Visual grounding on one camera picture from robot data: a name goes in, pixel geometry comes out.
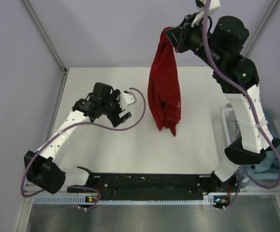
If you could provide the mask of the red t shirt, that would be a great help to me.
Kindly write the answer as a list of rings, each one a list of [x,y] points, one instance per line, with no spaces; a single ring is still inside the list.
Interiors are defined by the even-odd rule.
[[[174,49],[165,32],[160,35],[157,51],[150,68],[147,100],[159,131],[169,129],[176,136],[181,120],[181,91]]]

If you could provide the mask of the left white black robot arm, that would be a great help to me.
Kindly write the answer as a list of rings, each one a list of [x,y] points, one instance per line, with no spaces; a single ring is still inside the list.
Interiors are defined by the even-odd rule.
[[[110,85],[96,83],[86,98],[75,102],[63,124],[43,146],[36,152],[26,153],[27,180],[51,194],[63,186],[79,186],[83,191],[91,191],[95,181],[89,177],[87,168],[79,165],[61,168],[61,162],[84,125],[92,125],[99,117],[106,116],[116,128],[132,116],[125,110],[135,102],[136,97],[130,89],[121,92]]]

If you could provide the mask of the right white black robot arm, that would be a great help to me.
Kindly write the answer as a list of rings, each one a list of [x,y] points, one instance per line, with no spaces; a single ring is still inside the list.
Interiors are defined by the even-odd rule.
[[[256,66],[240,53],[248,36],[248,29],[234,16],[221,17],[214,31],[207,34],[208,47],[218,70],[249,95],[246,98],[239,89],[213,72],[213,78],[232,105],[241,133],[225,148],[225,158],[211,174],[210,183],[216,191],[228,186],[228,180],[239,166],[261,163],[272,150],[271,145],[274,148],[280,145],[280,139],[273,137],[267,126]]]

